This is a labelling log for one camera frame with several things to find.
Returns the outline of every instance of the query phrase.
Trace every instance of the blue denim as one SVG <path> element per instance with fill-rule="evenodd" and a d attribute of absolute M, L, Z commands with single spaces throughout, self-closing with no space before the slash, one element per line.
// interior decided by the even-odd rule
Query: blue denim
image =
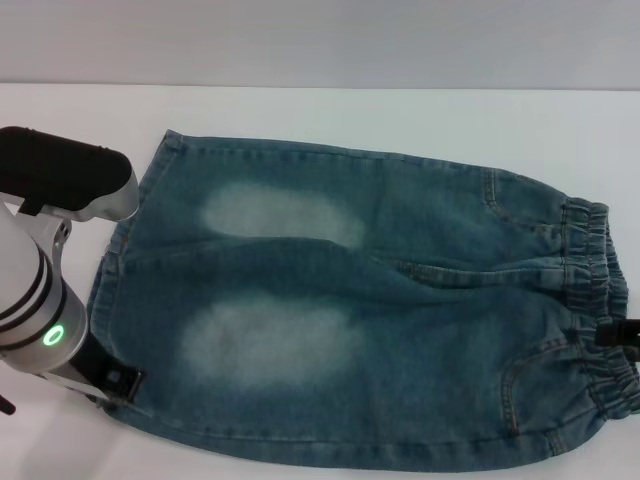
<path fill-rule="evenodd" d="M 168 132 L 91 328 L 145 371 L 115 419 L 317 467 L 489 470 L 640 408 L 607 207 L 513 173 Z"/>

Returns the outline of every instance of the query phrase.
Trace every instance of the black stripe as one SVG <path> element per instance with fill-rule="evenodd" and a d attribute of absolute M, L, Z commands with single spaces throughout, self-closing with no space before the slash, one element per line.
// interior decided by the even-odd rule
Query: black stripe
<path fill-rule="evenodd" d="M 22 315 L 14 318 L 5 325 L 0 326 L 0 332 L 11 330 L 12 328 L 17 327 L 18 325 L 22 325 L 24 322 L 29 320 L 33 316 L 33 314 L 36 313 L 40 309 L 40 307 L 42 307 L 42 304 L 49 296 L 51 285 L 53 285 L 53 267 L 51 266 L 51 262 L 49 261 L 49 258 L 44 254 L 44 252 L 41 251 L 41 253 L 44 261 L 46 262 L 45 267 L 47 270 L 47 278 L 45 279 L 44 288 L 42 289 L 42 292 L 40 292 L 40 296 L 38 296 L 38 299 L 29 308 L 27 308 L 22 313 Z"/>
<path fill-rule="evenodd" d="M 53 317 L 51 317 L 51 320 L 49 320 L 47 324 L 44 327 L 42 327 L 40 330 L 38 330 L 36 333 L 31 335 L 30 337 L 25 338 L 24 340 L 20 340 L 19 342 L 16 342 L 16 343 L 11 343 L 9 345 L 0 345 L 0 351 L 17 350 L 18 348 L 22 348 L 38 340 L 45 333 L 47 333 L 49 329 L 58 322 L 58 320 L 60 320 L 60 316 L 62 315 L 62 311 L 64 310 L 64 306 L 66 303 L 67 303 L 67 286 L 65 285 L 64 281 L 62 281 L 62 298 L 60 298 L 60 305 L 58 305 L 58 308 L 56 309 L 56 313 L 53 314 Z"/>
<path fill-rule="evenodd" d="M 40 250 L 40 247 L 38 247 L 38 257 L 38 273 L 36 273 L 36 278 L 29 287 L 29 290 L 27 290 L 27 293 L 25 293 L 20 300 L 14 303 L 11 307 L 7 308 L 4 312 L 0 313 L 0 320 L 7 318 L 20 310 L 25 305 L 25 303 L 27 303 L 31 299 L 33 294 L 36 293 L 38 285 L 40 285 L 40 282 L 42 281 L 42 275 L 44 275 L 45 254 L 42 250 Z"/>

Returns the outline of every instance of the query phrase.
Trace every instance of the green led ring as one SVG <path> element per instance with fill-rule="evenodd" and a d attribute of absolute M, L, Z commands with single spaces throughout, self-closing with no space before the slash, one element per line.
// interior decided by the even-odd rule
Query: green led ring
<path fill-rule="evenodd" d="M 56 325 L 46 333 L 46 335 L 42 339 L 42 343 L 44 343 L 47 347 L 50 347 L 62 340 L 63 335 L 64 327 L 62 325 Z"/>

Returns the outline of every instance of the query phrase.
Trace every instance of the elastic waistband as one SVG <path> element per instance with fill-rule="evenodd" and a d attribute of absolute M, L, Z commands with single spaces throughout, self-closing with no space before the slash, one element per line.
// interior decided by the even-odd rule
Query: elastic waistband
<path fill-rule="evenodd" d="M 629 292 L 609 233 L 606 205 L 570 199 L 563 225 L 567 307 L 577 330 L 591 392 L 608 418 L 640 411 L 640 382 L 635 363 L 622 347 L 595 345 L 601 323 L 624 319 Z"/>

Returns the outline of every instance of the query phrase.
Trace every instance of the pocket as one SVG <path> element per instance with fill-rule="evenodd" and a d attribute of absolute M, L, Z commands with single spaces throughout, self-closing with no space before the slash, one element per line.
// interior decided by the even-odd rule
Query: pocket
<path fill-rule="evenodd" d="M 576 349 L 566 338 L 545 340 L 508 362 L 501 398 L 510 435 L 555 429 L 594 408 Z"/>
<path fill-rule="evenodd" d="M 438 265 L 407 262 L 384 256 L 374 257 L 390 265 L 401 274 L 415 282 L 434 288 L 480 288 L 496 285 L 524 287 L 535 290 L 539 288 L 540 274 L 543 268 L 535 268 L 526 264 L 513 265 L 512 268 L 497 270 L 465 270 Z"/>
<path fill-rule="evenodd" d="M 532 228 L 560 228 L 568 199 L 544 183 L 497 169 L 485 172 L 484 196 L 502 221 Z"/>

